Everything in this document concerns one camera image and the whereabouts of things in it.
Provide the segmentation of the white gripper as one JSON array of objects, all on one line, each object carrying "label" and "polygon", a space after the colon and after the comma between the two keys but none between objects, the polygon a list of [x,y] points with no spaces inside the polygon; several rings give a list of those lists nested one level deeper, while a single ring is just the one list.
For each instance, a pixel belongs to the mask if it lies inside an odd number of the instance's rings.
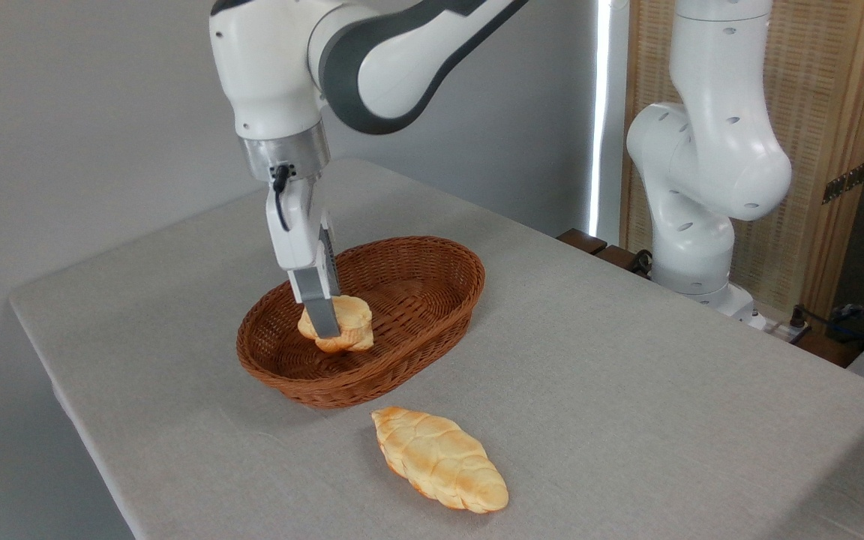
[{"label": "white gripper", "polygon": [[287,271],[292,293],[301,303],[318,338],[341,334],[333,304],[341,294],[332,222],[317,197],[320,174],[268,185],[266,215],[279,267]]}]

